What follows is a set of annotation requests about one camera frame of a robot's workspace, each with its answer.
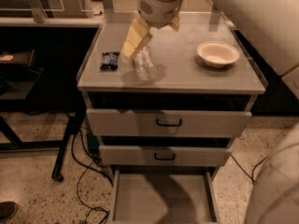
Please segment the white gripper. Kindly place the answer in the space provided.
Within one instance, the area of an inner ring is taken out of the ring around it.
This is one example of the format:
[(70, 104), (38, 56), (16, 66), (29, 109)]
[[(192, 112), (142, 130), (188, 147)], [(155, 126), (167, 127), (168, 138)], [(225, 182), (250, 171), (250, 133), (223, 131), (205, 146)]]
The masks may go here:
[(183, 0), (138, 0), (137, 11), (143, 18), (134, 19), (121, 49), (124, 61), (132, 60), (152, 39), (150, 27), (169, 25), (179, 30), (179, 12)]

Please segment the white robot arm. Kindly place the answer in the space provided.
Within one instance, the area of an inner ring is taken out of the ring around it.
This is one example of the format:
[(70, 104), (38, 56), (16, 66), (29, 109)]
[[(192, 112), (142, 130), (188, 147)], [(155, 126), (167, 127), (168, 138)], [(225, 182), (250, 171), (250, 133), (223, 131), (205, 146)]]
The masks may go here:
[[(212, 0), (280, 74), (299, 62), (299, 0)], [(151, 39), (150, 28), (178, 28), (182, 0), (138, 0), (121, 49), (132, 60)], [(244, 224), (299, 224), (299, 126), (271, 151), (257, 175)]]

